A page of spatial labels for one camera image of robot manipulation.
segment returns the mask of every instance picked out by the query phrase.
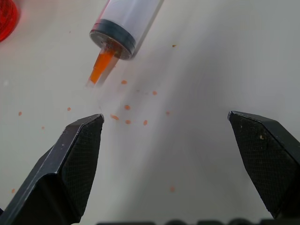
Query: red object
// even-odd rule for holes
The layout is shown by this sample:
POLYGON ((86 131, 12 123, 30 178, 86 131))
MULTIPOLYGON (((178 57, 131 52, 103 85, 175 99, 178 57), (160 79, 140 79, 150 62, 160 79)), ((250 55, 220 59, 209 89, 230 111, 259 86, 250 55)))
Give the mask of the red object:
POLYGON ((18 17, 18 9, 12 0, 0 0, 0 42, 14 30, 18 17))

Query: white table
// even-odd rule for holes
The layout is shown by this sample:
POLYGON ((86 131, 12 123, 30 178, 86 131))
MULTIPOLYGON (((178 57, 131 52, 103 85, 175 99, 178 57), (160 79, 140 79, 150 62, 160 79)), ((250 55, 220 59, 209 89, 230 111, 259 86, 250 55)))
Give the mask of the white table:
POLYGON ((1 208, 67 124, 103 113, 81 224, 270 218, 227 113, 273 118, 300 139, 300 1, 165 0, 137 56, 94 89, 89 31, 105 0, 21 4, 0 44, 1 208))

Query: syringe tip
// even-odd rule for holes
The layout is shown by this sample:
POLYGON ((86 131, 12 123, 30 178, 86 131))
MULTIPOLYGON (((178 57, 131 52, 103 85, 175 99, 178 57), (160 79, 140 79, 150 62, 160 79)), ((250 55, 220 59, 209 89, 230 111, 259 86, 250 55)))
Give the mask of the syringe tip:
POLYGON ((98 58, 95 62, 93 71, 90 75, 90 81, 94 84, 97 83, 99 80, 101 74, 109 64, 110 60, 113 58, 115 54, 115 51, 113 49, 105 48, 101 50, 101 52, 98 55, 98 58))
POLYGON ((85 86, 88 88, 93 88, 95 86, 95 83, 89 79, 85 86))

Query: textured grip pad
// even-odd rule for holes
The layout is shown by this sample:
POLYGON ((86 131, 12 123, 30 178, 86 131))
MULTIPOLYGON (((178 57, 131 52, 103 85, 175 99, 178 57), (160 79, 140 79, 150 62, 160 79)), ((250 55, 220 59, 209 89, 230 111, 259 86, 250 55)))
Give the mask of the textured grip pad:
POLYGON ((84 214, 96 173, 101 125, 102 121, 94 120, 82 128, 61 170, 62 182, 80 216, 84 214))
POLYGON ((245 169, 266 208, 277 217, 293 197, 300 174, 299 164, 278 138, 294 137, 275 120, 256 115, 231 112, 229 121, 245 169))

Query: orange speck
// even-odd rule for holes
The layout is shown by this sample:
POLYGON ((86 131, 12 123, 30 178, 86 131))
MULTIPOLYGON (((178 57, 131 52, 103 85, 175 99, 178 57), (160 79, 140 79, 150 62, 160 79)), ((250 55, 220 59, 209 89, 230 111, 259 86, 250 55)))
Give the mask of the orange speck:
POLYGON ((112 118, 112 119, 115 119, 115 120, 119 120, 119 118, 118 118, 117 116, 112 115, 112 114, 111 114, 111 118, 112 118))

